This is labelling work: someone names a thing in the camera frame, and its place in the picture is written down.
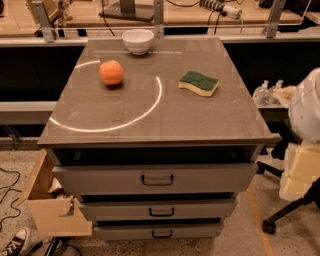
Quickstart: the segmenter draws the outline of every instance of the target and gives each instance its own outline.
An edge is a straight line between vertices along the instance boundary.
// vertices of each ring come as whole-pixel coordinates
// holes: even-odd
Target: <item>orange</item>
[[[123,69],[118,61],[109,60],[101,63],[99,75],[106,85],[116,85],[123,79]]]

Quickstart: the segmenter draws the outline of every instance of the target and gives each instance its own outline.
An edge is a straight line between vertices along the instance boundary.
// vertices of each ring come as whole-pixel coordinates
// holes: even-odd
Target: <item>green scouring pad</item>
[[[219,79],[188,71],[179,82],[179,88],[189,89],[200,96],[210,97],[219,85]]]

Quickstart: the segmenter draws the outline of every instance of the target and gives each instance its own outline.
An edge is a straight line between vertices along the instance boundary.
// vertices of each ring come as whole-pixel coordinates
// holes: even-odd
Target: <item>white bowl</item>
[[[153,43],[153,32],[146,29],[131,29],[122,34],[127,49],[135,55],[145,54]]]

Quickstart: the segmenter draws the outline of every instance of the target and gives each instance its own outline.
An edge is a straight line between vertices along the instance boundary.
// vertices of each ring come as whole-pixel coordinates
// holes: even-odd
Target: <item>shoe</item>
[[[22,228],[1,252],[1,256],[23,256],[30,246],[30,229]]]

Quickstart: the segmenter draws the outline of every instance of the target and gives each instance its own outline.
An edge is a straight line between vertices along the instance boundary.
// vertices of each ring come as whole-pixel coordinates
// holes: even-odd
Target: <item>chair wheel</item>
[[[276,224],[274,222],[269,223],[267,220],[264,220],[262,223],[263,232],[268,234],[276,233]]]
[[[261,167],[258,167],[258,170],[256,171],[256,174],[264,174],[264,169]]]

